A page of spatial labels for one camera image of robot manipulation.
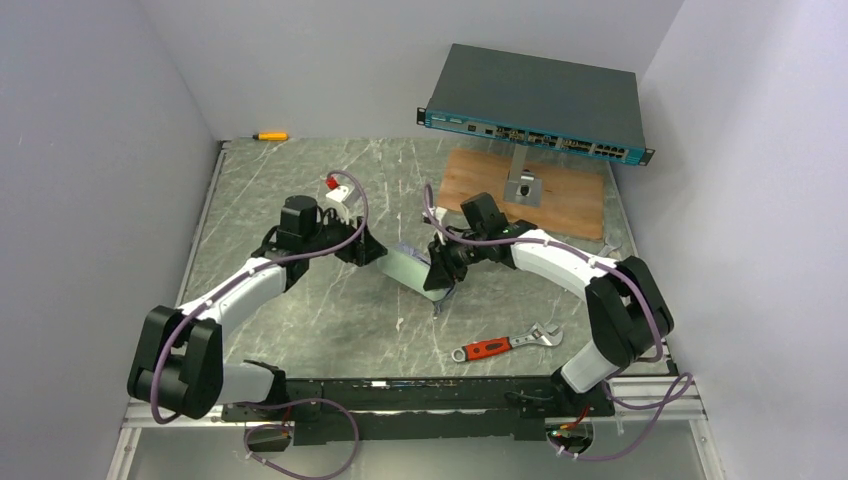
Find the lilac folding umbrella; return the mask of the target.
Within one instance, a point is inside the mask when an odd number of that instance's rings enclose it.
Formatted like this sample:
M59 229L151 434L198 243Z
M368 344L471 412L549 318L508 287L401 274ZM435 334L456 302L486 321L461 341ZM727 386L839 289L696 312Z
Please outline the lilac folding umbrella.
M448 289L445 292L445 295L441 299L439 299L439 300L437 300L433 303L433 317L434 318L439 317L439 315L442 313L442 311L444 309L445 304L454 296L456 289L457 289L457 286L453 285L450 289Z

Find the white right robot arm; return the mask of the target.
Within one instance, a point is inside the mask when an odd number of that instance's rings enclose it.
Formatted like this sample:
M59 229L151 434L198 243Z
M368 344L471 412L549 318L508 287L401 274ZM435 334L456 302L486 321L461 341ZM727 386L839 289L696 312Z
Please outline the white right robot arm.
M591 337L555 374L575 394L584 394L636 362L662 357L662 341L674 320L647 264L589 254L554 239L524 220L510 222L488 193L461 205L468 224L450 231L435 216L433 191L424 188L424 215L437 234L428 246L430 270L423 287L448 289L465 279L471 265L488 260L535 274L580 298L588 309Z

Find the mint green umbrella sleeve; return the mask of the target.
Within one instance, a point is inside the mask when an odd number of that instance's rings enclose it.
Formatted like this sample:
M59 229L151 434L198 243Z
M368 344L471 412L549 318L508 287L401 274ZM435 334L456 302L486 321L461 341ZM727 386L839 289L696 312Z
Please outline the mint green umbrella sleeve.
M422 295L430 295L424 288L430 262L415 248L403 243L390 247L376 265L381 273L403 286Z

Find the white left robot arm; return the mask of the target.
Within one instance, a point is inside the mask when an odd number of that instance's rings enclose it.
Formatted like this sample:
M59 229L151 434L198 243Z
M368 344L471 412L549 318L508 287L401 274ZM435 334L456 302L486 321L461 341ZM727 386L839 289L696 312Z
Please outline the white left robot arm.
M354 215L364 195L340 186L313 197L288 197L277 225L236 273L212 291L178 307L157 306L145 317L127 380L133 399L146 401L157 422L162 410L200 419L213 407L244 404L281 408L290 397L283 369L256 360L228 363L225 340L269 301L288 292L316 257L333 255L365 266L386 255Z

